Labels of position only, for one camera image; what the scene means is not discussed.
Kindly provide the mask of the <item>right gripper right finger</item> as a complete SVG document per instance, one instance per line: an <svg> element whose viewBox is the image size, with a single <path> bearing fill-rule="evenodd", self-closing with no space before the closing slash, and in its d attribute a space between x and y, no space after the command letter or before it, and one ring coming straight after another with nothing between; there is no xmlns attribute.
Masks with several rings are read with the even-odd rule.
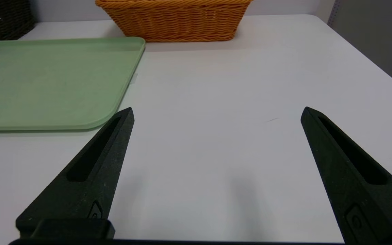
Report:
<svg viewBox="0 0 392 245"><path fill-rule="evenodd" d="M392 174L323 113L300 118L346 244L392 244Z"/></svg>

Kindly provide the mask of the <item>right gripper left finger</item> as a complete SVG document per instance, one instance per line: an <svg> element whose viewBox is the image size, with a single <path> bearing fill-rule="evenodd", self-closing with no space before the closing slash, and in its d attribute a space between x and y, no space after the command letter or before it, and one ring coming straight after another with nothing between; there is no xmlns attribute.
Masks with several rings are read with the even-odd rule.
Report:
<svg viewBox="0 0 392 245"><path fill-rule="evenodd" d="M108 220L135 117L121 110L16 219L21 239L112 239Z"/></svg>

